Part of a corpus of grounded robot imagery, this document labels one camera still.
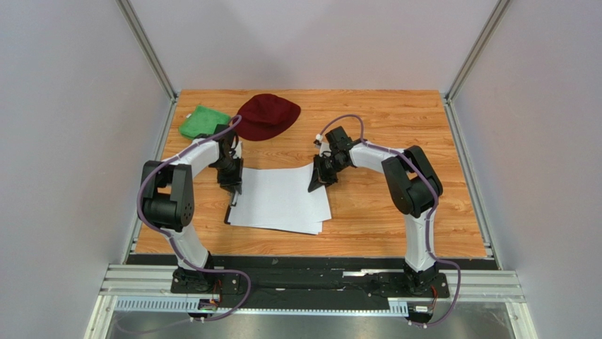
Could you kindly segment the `white paper sheet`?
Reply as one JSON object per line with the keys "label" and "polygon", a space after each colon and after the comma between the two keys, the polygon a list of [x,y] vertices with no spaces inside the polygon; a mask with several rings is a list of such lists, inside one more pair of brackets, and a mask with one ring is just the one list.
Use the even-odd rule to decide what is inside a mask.
{"label": "white paper sheet", "polygon": [[316,235],[322,232],[322,221],[309,221],[305,216],[277,214],[269,209],[253,208],[237,204],[230,213],[230,225],[268,230],[278,230],[300,234]]}
{"label": "white paper sheet", "polygon": [[228,222],[234,226],[293,225],[308,233],[311,224],[331,219],[326,189],[309,192],[313,165],[290,169],[242,170],[242,193],[231,207]]}

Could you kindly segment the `black clipboard folder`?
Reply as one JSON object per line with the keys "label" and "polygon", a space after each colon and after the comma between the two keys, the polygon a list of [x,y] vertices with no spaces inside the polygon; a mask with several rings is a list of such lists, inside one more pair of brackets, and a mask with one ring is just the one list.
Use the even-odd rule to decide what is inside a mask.
{"label": "black clipboard folder", "polygon": [[230,224],[230,213],[231,213],[231,210],[237,205],[238,196],[239,196],[239,194],[237,192],[229,194],[230,200],[229,200],[228,207],[227,207],[227,210],[225,212],[225,217],[224,217],[224,223],[226,225]]}

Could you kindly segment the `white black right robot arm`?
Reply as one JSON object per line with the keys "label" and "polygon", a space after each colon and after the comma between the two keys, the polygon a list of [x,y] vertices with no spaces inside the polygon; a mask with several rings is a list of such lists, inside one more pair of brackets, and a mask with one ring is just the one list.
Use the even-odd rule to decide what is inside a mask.
{"label": "white black right robot arm", "polygon": [[384,175],[391,199],[403,214],[406,255],[402,285],[413,295],[430,289],[438,274],[432,248],[433,219],[442,183],[419,146],[397,150],[353,140],[342,127],[318,134],[312,176],[307,190],[328,187],[348,167],[362,167]]}

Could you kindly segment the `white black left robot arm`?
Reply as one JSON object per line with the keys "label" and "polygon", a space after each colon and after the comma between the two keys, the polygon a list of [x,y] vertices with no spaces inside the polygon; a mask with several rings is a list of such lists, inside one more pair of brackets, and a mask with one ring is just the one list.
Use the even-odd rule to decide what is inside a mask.
{"label": "white black left robot arm", "polygon": [[207,167],[215,169],[219,187],[236,199],[242,193],[241,148],[233,127],[219,124],[212,135],[198,135],[175,156],[149,160],[142,167],[136,209],[141,221],[164,236],[176,253],[172,291],[207,293],[218,284],[211,253],[192,225],[194,177]]}

